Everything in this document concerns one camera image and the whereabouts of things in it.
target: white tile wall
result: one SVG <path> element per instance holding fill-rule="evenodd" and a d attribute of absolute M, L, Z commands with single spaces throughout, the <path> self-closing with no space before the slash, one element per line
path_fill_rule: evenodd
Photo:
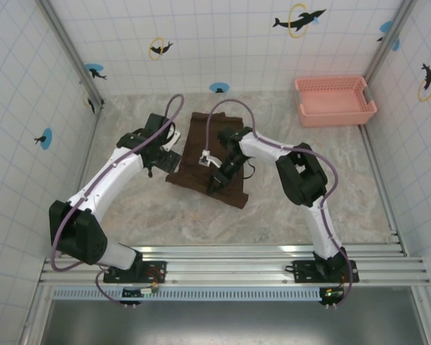
<path fill-rule="evenodd" d="M 48 208 L 75 192 L 94 122 L 78 82 L 34 0 L 0 1 L 0 344 L 21 335 L 50 248 Z M 34 138 L 47 127 L 44 151 Z"/>
<path fill-rule="evenodd" d="M 402 1 L 301 2 L 309 13 L 326 10 L 319 25 L 308 25 L 301 38 L 272 27 L 276 17 L 287 21 L 297 3 L 292 0 L 64 0 L 53 5 L 82 59 L 104 66 L 108 80 L 94 81 L 110 96 L 210 92 L 209 85 L 218 81 L 234 91 L 288 90 L 300 76 L 361 75 L 384 36 L 380 26 L 392 20 Z M 292 21 L 303 11 L 294 11 Z M 173 46 L 152 61 L 149 46 L 156 37 Z"/>
<path fill-rule="evenodd" d="M 418 99 L 422 64 L 431 67 L 431 0 L 418 2 L 400 38 L 372 85 L 379 112 L 369 130 L 404 243 L 431 274 L 431 98 Z"/>

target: marble floor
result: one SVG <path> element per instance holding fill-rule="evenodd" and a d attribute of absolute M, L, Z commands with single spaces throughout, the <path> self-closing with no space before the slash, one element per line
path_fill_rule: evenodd
<path fill-rule="evenodd" d="M 389 226 L 358 127 L 302 127 L 291 93 L 185 95 L 176 121 L 182 137 L 173 150 L 182 153 L 192 112 L 209 112 L 228 97 L 252 108 L 258 132 L 288 144 L 307 142 L 337 167 L 340 184 L 329 199 L 329 209 L 342 242 L 387 240 Z M 143 127 L 150 113 L 163 114 L 169 98 L 143 95 L 109 99 L 99 119 L 87 179 L 110 157 L 121 136 Z M 219 110 L 227 116 L 240 116 L 245 125 L 251 125 L 247 112 L 236 103 L 225 103 Z M 108 236 L 126 245 L 310 244 L 305 218 L 282 191 L 276 167 L 251 161 L 256 173 L 245 181 L 249 200 L 242 210 L 166 183 L 165 173 L 154 169 L 153 178 L 144 171 L 126 184 L 106 212 L 102 227 Z M 327 167 L 325 171 L 333 183 L 331 171 Z"/>

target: brown towel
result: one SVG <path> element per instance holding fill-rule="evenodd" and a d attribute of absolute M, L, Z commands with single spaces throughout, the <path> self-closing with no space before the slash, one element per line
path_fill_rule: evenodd
<path fill-rule="evenodd" d="M 193 189 L 206 195 L 209 177 L 215 170 L 217 170 L 213 165 L 205 167 L 198 164 L 201 152 L 205 148 L 207 119 L 208 114 L 192 114 L 190 130 L 188 131 L 187 142 L 185 143 L 179 171 L 169 174 L 166 177 L 167 182 L 171 182 L 184 188 Z M 218 142 L 217 134 L 220 130 L 226 127 L 232 127 L 235 130 L 242 129 L 244 127 L 243 119 L 239 117 L 227 117 L 225 113 L 219 113 L 214 114 L 210 120 L 210 154 L 217 157 L 222 162 L 227 158 L 228 151 Z M 247 203 L 247 198 L 249 197 L 247 194 L 243 193 L 243 176 L 244 171 L 243 168 L 241 168 L 228 186 L 223 190 L 210 195 L 210 197 L 223 201 L 228 205 L 243 208 Z"/>

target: plastic basket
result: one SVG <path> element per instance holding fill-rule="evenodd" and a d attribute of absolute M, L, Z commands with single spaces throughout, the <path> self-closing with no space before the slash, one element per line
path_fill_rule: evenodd
<path fill-rule="evenodd" d="M 376 106 L 359 75 L 299 78 L 295 100 L 305 127 L 365 124 Z"/>

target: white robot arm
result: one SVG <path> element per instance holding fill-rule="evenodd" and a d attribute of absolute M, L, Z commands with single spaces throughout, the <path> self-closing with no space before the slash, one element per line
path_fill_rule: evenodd
<path fill-rule="evenodd" d="M 345 249 L 335 234 L 327 201 L 322 202 L 327 192 L 327 177 L 316 157 L 307 153 L 291 152 L 291 145 L 275 142 L 261 134 L 254 135 L 249 127 L 237 132 L 226 128 L 219 132 L 218 141 L 228 150 L 229 156 L 225 162 L 215 164 L 218 170 L 212 174 L 208 193 L 215 193 L 226 187 L 251 157 L 275 164 L 286 196 L 298 205 L 305 215 L 316 261 L 313 269 L 319 271 L 323 277 L 333 276 L 334 279 L 336 273 L 347 271 Z M 310 146 L 305 143 L 295 148 L 311 151 Z M 215 160 L 209 151 L 204 150 L 200 164 L 209 166 Z"/>
<path fill-rule="evenodd" d="M 110 203 L 134 175 L 146 168 L 151 177 L 152 167 L 158 167 L 169 173 L 177 167 L 180 156 L 170 150 L 180 137 L 175 126 L 173 131 L 166 131 L 140 151 L 127 155 L 119 161 L 119 157 L 125 156 L 133 147 L 137 147 L 162 127 L 163 121 L 163 116 L 151 114 L 143 130 L 128 133 L 120 139 L 108 162 L 82 190 L 66 203 L 61 201 L 53 203 L 50 208 L 52 241 L 55 240 L 62 220 L 67 218 L 69 212 L 73 212 L 71 221 L 64 226 L 64 232 L 57 243 L 58 250 L 90 265 L 110 266 L 112 269 L 109 271 L 113 271 L 114 275 L 126 272 L 127 282 L 141 282 L 141 271 L 144 265 L 150 265 L 150 262 L 142 261 L 142 253 L 109 241 L 100 222 Z M 261 138 L 260 135 L 255 137 L 249 127 L 244 127 L 238 132 L 231 128 L 219 132 L 219 142 L 228 150 L 229 156 L 225 162 L 221 162 L 211 157 L 209 151 L 203 152 L 200 164 L 206 166 L 214 164 L 218 167 L 209 181 L 208 193 L 215 193 L 227 186 L 250 157 L 274 163 L 286 196 L 304 212 L 314 246 L 314 269 L 323 277 L 330 275 L 335 277 L 335 273 L 342 270 L 345 265 L 341 254 L 344 248 L 335 235 L 327 203 L 324 202 L 321 207 L 327 184 L 327 178 L 321 166 L 312 155 L 290 152 L 283 149 L 285 145 L 278 142 L 274 142 L 276 147 L 272 147 L 262 142 Z M 297 147 L 310 150 L 306 144 Z M 302 167 L 303 170 L 299 172 L 297 166 Z M 323 212 L 328 220 L 327 225 L 331 236 L 325 228 Z"/>
<path fill-rule="evenodd" d="M 117 148 L 91 181 L 67 203 L 55 201 L 50 207 L 50 231 L 52 242 L 61 223 L 69 213 L 71 221 L 64 227 L 57 243 L 61 252 L 90 265 L 105 265 L 120 270 L 132 270 L 134 275 L 142 271 L 142 254 L 131 248 L 108 240 L 100 222 L 111 202 L 131 180 L 144 168 L 152 177 L 152 167 L 165 172 L 175 171 L 181 156 L 171 151 L 180 138 L 180 133 L 172 124 L 173 130 L 163 131 L 156 139 L 134 154 L 127 155 L 131 149 L 150 138 L 167 119 L 151 114 L 145 128 L 124 135 L 117 143 Z"/>
<path fill-rule="evenodd" d="M 247 157 L 255 157 L 259 160 L 263 160 L 272 164 L 275 164 L 279 158 L 287 156 L 289 154 L 288 151 L 285 151 L 283 149 L 277 149 L 272 147 L 271 145 L 265 144 L 264 142 L 257 139 L 252 132 L 245 135 L 239 144 L 241 151 Z M 278 146 L 285 146 L 279 142 L 275 142 L 275 144 L 278 144 Z M 325 230 L 323 218 L 320 212 L 320 204 L 322 199 L 323 195 L 317 197 L 312 202 L 311 206 L 302 204 L 300 205 L 300 208 L 302 209 L 302 212 L 308 225 L 308 229 L 310 230 L 315 253 L 323 259 L 329 259 L 331 257 L 334 257 L 338 253 L 338 250 L 332 243 L 332 241 L 329 240 L 328 233 Z M 333 228 L 332 221 L 330 220 L 327 201 L 324 202 L 324 212 L 326 215 L 326 219 L 328 219 L 328 226 L 330 228 L 330 232 L 332 233 L 334 240 L 336 240 L 338 245 L 341 247 L 342 244 L 335 235 L 335 230 Z"/>

